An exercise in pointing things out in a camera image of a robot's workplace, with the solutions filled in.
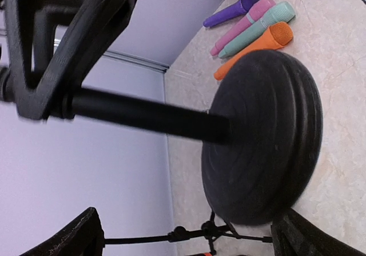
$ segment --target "tripod leg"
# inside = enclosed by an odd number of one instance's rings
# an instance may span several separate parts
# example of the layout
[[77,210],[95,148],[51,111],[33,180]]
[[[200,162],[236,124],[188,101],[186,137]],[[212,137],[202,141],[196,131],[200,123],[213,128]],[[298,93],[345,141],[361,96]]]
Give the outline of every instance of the tripod leg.
[[215,212],[211,211],[210,222],[215,222]]
[[208,245],[210,246],[210,253],[211,253],[211,255],[216,255],[216,254],[217,254],[217,251],[216,251],[216,250],[215,250],[215,248],[214,248],[212,238],[210,238],[210,239],[208,240]]
[[235,237],[239,237],[239,233],[236,231],[235,227],[232,225],[232,223],[224,221],[226,225],[230,228],[230,231],[233,233]]
[[212,256],[212,254],[211,253],[199,253],[199,254],[189,255],[189,256]]

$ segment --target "purple toy microphone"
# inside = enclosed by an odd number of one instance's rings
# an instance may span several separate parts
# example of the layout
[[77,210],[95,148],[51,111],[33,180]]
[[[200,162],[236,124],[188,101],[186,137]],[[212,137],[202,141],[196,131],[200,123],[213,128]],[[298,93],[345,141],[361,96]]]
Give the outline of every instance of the purple toy microphone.
[[226,22],[235,17],[245,15],[249,9],[259,0],[239,0],[236,3],[228,6],[226,9],[213,14],[204,21],[205,27],[217,26],[220,23]]

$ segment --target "pink toy microphone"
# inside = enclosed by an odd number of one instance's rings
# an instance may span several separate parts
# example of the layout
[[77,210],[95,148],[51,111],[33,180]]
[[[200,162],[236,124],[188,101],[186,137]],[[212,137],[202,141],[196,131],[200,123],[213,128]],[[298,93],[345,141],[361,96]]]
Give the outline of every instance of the pink toy microphone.
[[259,2],[255,3],[247,15],[215,43],[215,46],[210,51],[211,55],[216,56],[219,54],[230,41],[258,21],[275,4],[274,0],[259,0]]

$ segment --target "marble floor tile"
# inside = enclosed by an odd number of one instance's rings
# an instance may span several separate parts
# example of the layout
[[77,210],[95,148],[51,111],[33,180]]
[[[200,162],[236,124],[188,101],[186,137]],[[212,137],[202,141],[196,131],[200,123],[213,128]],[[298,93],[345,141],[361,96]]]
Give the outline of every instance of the marble floor tile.
[[[237,0],[225,0],[219,9]],[[366,253],[366,5],[361,0],[289,1],[297,15],[294,40],[282,51],[312,73],[321,95],[324,136],[314,175],[295,209],[331,236]],[[238,20],[202,28],[165,76],[168,103],[209,108],[219,86],[213,73],[223,63],[209,50]],[[174,219],[197,229],[209,218],[201,180],[201,143],[169,137]],[[269,226],[238,227],[268,235]],[[204,239],[183,242],[178,254],[207,251]],[[272,245],[219,239],[219,255],[273,255]]]

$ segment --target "tripod stand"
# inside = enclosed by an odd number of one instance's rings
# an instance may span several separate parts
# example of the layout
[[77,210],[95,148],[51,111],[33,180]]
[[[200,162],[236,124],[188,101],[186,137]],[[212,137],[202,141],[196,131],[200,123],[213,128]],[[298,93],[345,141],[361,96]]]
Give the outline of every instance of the tripod stand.
[[208,241],[210,248],[210,255],[216,255],[217,252],[214,248],[214,242],[219,237],[231,237],[235,239],[245,239],[253,241],[262,241],[264,243],[272,243],[272,237],[252,237],[246,235],[239,235],[231,223],[226,223],[224,226],[217,226],[215,224],[215,213],[211,212],[210,219],[204,222],[200,230],[188,231],[182,226],[177,226],[174,231],[168,235],[155,236],[155,237],[142,237],[142,238],[124,238],[124,239],[105,239],[106,245],[127,245],[133,243],[152,243],[152,242],[164,242],[170,243],[188,241],[192,238],[205,237]]

